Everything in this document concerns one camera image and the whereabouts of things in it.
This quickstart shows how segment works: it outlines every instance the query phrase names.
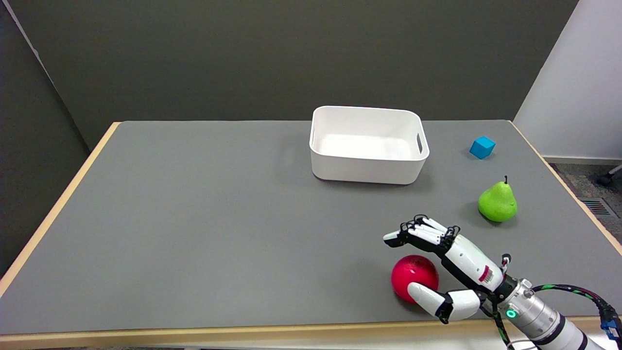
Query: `red ball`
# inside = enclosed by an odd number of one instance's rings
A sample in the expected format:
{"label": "red ball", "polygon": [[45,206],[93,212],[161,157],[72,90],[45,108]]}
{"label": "red ball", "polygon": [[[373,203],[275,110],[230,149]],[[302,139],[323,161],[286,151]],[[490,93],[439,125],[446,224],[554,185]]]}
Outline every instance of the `red ball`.
{"label": "red ball", "polygon": [[421,255],[408,255],[399,259],[393,267],[391,285],[400,298],[416,304],[408,295],[408,284],[411,282],[420,283],[436,291],[439,288],[439,273],[429,259]]}

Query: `green pear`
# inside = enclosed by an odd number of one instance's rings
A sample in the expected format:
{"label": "green pear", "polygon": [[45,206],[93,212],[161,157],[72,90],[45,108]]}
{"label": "green pear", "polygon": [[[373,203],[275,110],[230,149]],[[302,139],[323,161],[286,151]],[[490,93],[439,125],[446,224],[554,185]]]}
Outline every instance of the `green pear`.
{"label": "green pear", "polygon": [[497,182],[485,190],[477,202],[482,215],[490,221],[504,222],[516,215],[518,210],[514,193],[508,184],[508,177],[505,178],[505,182]]}

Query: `barcode sticker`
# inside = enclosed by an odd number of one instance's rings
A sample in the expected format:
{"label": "barcode sticker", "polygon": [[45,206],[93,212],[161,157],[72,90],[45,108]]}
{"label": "barcode sticker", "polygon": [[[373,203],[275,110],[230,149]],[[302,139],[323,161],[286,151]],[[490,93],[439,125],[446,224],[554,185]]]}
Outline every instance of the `barcode sticker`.
{"label": "barcode sticker", "polygon": [[486,265],[484,268],[484,273],[480,276],[480,282],[489,283],[493,279],[493,271],[490,270],[490,267]]}

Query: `blue cube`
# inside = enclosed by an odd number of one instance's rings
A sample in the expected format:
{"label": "blue cube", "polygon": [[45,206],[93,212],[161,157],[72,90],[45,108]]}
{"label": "blue cube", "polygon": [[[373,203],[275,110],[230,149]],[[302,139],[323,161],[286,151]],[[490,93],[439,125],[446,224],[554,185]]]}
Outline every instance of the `blue cube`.
{"label": "blue cube", "polygon": [[494,148],[494,141],[486,136],[482,136],[473,142],[473,146],[469,149],[469,152],[477,158],[484,159],[488,157]]}

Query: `chair leg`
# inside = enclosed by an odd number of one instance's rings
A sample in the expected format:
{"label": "chair leg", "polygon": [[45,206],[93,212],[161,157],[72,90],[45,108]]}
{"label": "chair leg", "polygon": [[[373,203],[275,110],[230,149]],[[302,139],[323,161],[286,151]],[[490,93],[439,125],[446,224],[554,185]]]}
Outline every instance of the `chair leg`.
{"label": "chair leg", "polygon": [[599,185],[602,185],[602,186],[607,186],[607,185],[609,185],[609,184],[611,183],[611,180],[613,179],[613,175],[614,175],[615,173],[617,173],[618,171],[620,171],[620,169],[622,169],[622,164],[620,164],[620,165],[618,165],[617,167],[615,167],[615,168],[613,168],[613,169],[609,170],[609,172],[608,172],[608,173],[606,173],[605,175],[602,175],[601,177],[599,177],[599,178],[596,180],[596,182],[597,182]]}

